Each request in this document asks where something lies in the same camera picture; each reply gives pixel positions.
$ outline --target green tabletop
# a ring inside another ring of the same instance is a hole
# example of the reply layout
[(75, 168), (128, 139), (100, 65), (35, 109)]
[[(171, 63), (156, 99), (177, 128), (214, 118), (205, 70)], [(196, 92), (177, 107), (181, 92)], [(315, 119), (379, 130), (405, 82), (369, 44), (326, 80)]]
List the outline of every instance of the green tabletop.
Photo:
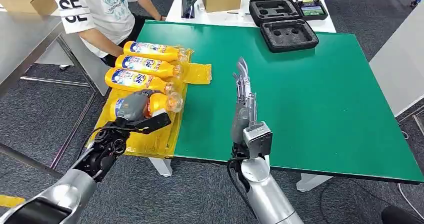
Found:
[(274, 54), (258, 28), (146, 22), (138, 41), (192, 48), (192, 62), (212, 64), (211, 84), (188, 87), (174, 155), (230, 158), (232, 73), (243, 56), (258, 120), (274, 133), (272, 166), (423, 182), (355, 36), (317, 36), (315, 49)]

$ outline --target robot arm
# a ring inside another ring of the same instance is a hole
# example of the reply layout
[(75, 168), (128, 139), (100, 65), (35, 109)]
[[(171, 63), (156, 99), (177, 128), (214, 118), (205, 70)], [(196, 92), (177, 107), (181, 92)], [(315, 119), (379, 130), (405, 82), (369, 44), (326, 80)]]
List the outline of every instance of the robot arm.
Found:
[(126, 97), (116, 120), (96, 129), (99, 132), (94, 141), (66, 174), (37, 196), (10, 209), (0, 217), (0, 223), (77, 223), (97, 182), (125, 152), (130, 132), (149, 134), (170, 124), (166, 111), (152, 118), (144, 116), (149, 97), (155, 92), (143, 90)]
[(251, 91), (248, 67), (243, 58), (239, 59), (237, 69), (239, 74), (234, 73), (236, 113), (231, 127), (233, 152), (228, 170), (233, 168), (236, 171), (260, 224), (303, 224), (270, 173), (273, 134), (265, 122), (256, 121), (256, 97)]

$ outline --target controller screen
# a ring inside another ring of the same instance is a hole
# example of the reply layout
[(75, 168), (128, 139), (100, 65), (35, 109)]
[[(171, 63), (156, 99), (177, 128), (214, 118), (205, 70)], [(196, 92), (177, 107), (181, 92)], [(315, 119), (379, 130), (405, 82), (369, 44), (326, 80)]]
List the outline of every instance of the controller screen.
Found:
[(302, 7), (302, 12), (305, 16), (324, 14), (324, 11), (322, 10), (321, 6)]

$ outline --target detergent bottle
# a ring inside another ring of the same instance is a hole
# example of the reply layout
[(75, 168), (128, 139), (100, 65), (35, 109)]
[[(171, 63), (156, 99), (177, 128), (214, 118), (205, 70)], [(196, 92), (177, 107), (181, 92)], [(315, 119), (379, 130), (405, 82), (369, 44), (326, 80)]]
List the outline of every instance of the detergent bottle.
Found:
[(115, 62), (115, 67), (130, 69), (142, 74), (154, 75), (160, 78), (179, 78), (183, 72), (181, 65), (171, 65), (170, 63), (162, 60), (129, 55), (120, 55)]
[(131, 56), (140, 56), (149, 59), (180, 62), (188, 61), (192, 50), (169, 45), (128, 41), (125, 43), (123, 53)]
[(165, 82), (159, 77), (120, 68), (109, 69), (104, 76), (104, 81), (112, 88), (131, 92), (151, 89), (169, 94), (175, 91), (173, 82)]
[[(112, 119), (116, 119), (118, 111), (123, 102), (124, 98), (119, 98), (112, 102), (110, 106), (110, 116)], [(144, 110), (144, 115), (146, 117), (155, 116), (155, 112), (161, 109), (178, 113), (181, 111), (183, 104), (184, 101), (178, 92), (172, 92), (169, 95), (165, 95), (163, 93), (154, 93), (148, 100), (147, 108)]]

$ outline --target floor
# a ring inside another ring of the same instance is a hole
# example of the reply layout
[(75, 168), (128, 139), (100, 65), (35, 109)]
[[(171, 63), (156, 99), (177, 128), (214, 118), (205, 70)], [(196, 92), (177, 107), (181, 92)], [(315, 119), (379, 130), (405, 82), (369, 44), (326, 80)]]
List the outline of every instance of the floor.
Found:
[[(152, 0), (163, 15), (172, 0)], [(354, 33), (368, 60), (411, 12), (411, 0), (327, 0), (336, 30)], [(140, 10), (131, 6), (134, 12)], [(34, 65), (29, 76), (82, 81), (75, 69)], [(50, 164), (88, 100), (91, 91), (19, 81), (0, 100), (0, 141)], [(59, 165), (66, 171), (78, 146), (94, 127), (104, 100), (97, 98)], [(424, 137), (414, 120), (401, 122), (420, 167)], [(54, 179), (0, 154), (0, 194), (29, 198)], [(162, 177), (146, 158), (123, 156), (100, 183), (81, 223), (256, 223), (227, 177), (224, 166), (175, 160), (172, 177)], [(299, 174), (272, 171), (305, 223), (378, 223), (387, 206), (349, 179), (333, 178), (309, 192), (299, 192)], [(394, 183), (356, 180), (372, 194), (411, 210)], [(402, 185), (405, 195), (424, 213), (424, 185)]]

